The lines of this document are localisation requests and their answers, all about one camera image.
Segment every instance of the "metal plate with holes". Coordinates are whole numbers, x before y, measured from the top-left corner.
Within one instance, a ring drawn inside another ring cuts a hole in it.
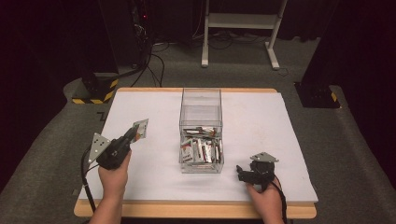
[[[111,144],[110,140],[103,137],[99,133],[95,133],[92,139],[91,152],[90,152],[90,157],[88,158],[88,163],[89,164],[93,163],[96,160],[96,158],[98,158],[100,154],[102,154],[102,152],[105,151],[105,149],[110,144]]]
[[[254,161],[271,161],[271,162],[278,162],[279,160],[266,152],[261,152],[254,156],[250,157]]]

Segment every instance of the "white metal stand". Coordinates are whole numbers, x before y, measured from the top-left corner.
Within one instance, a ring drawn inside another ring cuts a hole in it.
[[[282,22],[283,12],[288,0],[282,0],[280,9],[276,15],[257,15],[257,14],[233,14],[233,13],[209,13],[209,0],[206,0],[205,9],[205,33],[202,51],[202,67],[209,66],[208,32],[209,27],[222,28],[248,28],[273,30],[270,42],[265,42],[265,48],[271,61],[273,69],[279,69],[274,53],[276,35]]]

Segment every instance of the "transparent container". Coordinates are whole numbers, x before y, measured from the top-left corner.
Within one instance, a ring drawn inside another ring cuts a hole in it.
[[[222,112],[220,89],[183,89],[179,162],[182,173],[221,173]]]

